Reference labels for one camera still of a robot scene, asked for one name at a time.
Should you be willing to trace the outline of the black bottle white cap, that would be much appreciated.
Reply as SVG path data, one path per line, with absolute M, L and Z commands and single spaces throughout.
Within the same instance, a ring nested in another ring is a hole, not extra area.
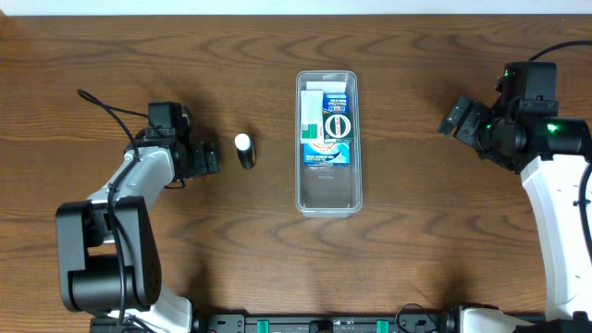
M 254 168 L 256 156 L 252 138 L 246 133 L 240 133 L 235 137 L 234 143 L 241 166 L 245 169 Z

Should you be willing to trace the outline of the green Zam-Buk box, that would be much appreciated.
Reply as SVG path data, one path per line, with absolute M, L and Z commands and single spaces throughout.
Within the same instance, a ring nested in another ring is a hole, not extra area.
M 354 138 L 354 123 L 350 113 L 323 112 L 324 143 L 351 142 Z

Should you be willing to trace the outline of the blue Kool Fever box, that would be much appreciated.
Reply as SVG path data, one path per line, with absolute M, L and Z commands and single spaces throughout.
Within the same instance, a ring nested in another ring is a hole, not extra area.
M 325 93 L 323 98 L 323 112 L 351 113 L 348 95 L 346 93 Z M 301 143 L 303 148 L 303 163 L 306 166 L 347 166 L 351 162 L 351 142 L 335 143 Z

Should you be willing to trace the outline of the white green Panadol box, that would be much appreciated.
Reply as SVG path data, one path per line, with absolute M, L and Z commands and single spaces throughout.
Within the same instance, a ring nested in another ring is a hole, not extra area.
M 301 143 L 323 141 L 323 98 L 322 91 L 301 91 Z

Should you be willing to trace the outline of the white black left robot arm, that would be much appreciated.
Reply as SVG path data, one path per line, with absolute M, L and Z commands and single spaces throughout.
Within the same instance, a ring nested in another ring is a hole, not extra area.
M 60 296 L 91 332 L 198 332 L 192 302 L 162 281 L 149 211 L 174 181 L 218 172 L 213 142 L 140 140 L 102 189 L 55 213 Z

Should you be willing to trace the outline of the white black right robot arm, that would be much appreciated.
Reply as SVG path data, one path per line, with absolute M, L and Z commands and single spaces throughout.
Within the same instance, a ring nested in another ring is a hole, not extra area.
M 450 135 L 516 174 L 532 205 L 546 279 L 545 318 L 532 323 L 484 304 L 463 305 L 444 332 L 591 329 L 591 136 L 554 101 L 513 98 L 507 110 L 460 97 L 442 119 Z

